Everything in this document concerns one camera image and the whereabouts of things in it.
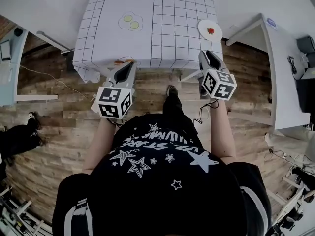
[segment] paper plate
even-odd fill
[[[209,34],[208,28],[212,28],[214,33]],[[201,20],[198,24],[198,29],[200,34],[209,41],[219,42],[223,37],[220,26],[211,20]]]

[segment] red food item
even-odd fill
[[[207,28],[207,31],[208,31],[208,33],[209,34],[213,34],[213,33],[215,33],[215,30],[213,29],[213,28]]]

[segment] table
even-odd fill
[[[272,20],[259,14],[252,23],[226,42],[227,46],[236,41],[245,42],[268,52],[272,86],[271,116],[266,118],[235,112],[230,112],[229,116],[270,125],[274,129],[308,124],[310,114],[301,112],[295,85],[295,79],[300,79],[304,74],[300,51],[296,40],[287,31],[279,25],[272,24],[274,24]],[[287,61],[288,56],[295,59],[297,69],[295,77]]]
[[[107,76],[116,60],[134,59],[139,68],[199,69],[200,50],[223,59],[221,42],[199,34],[202,19],[217,22],[213,0],[89,0],[73,65],[85,82]]]
[[[17,37],[14,35],[14,30],[11,30],[0,43],[3,43],[7,40],[10,40],[10,50],[11,50],[11,76],[10,80],[6,84],[0,84],[0,106],[13,105],[17,101],[30,101],[30,100],[52,100],[57,99],[57,95],[18,95],[17,94],[17,85],[19,77],[19,69],[21,63],[22,52],[28,31],[25,29],[23,33]]]

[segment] fried egg drawing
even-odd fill
[[[130,31],[142,30],[142,17],[129,11],[126,12],[118,21],[118,25],[121,29]]]

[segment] star print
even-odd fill
[[[209,165],[218,164],[217,161],[212,161],[208,157],[208,152],[205,151],[201,155],[197,155],[195,153],[192,153],[190,151],[187,151],[189,155],[191,155],[194,159],[193,162],[191,162],[191,165],[200,165],[200,167],[205,171],[205,173],[209,172]]]
[[[175,190],[177,190],[177,189],[179,189],[179,188],[182,188],[181,182],[182,182],[182,181],[176,181],[176,180],[174,180],[174,182],[171,184],[171,186],[173,186],[173,187],[175,188]]]
[[[131,152],[132,152],[132,150],[129,150],[129,151],[126,151],[126,152],[123,152],[122,150],[119,150],[119,154],[118,154],[118,155],[115,155],[115,156],[112,157],[110,160],[119,158],[120,166],[122,166],[123,163],[124,163],[124,161],[125,161],[128,157],[135,157],[135,155],[130,154]]]
[[[169,154],[166,154],[166,160],[168,160],[168,162],[170,163],[171,161],[175,160],[175,158],[173,158],[173,154],[169,155]]]
[[[150,167],[144,163],[144,157],[142,157],[139,161],[128,159],[130,163],[132,164],[132,167],[128,170],[129,172],[136,172],[138,177],[142,178],[142,174],[144,170],[149,170]]]
[[[154,125],[151,125],[151,124],[149,124],[150,125],[150,130],[149,130],[149,132],[151,132],[151,131],[157,131],[157,130],[159,130],[160,128],[158,128],[158,123],[156,123],[156,124],[154,124]]]
[[[157,162],[154,158],[150,159],[150,161],[151,161],[151,164],[154,164],[154,165],[155,165],[156,162]]]

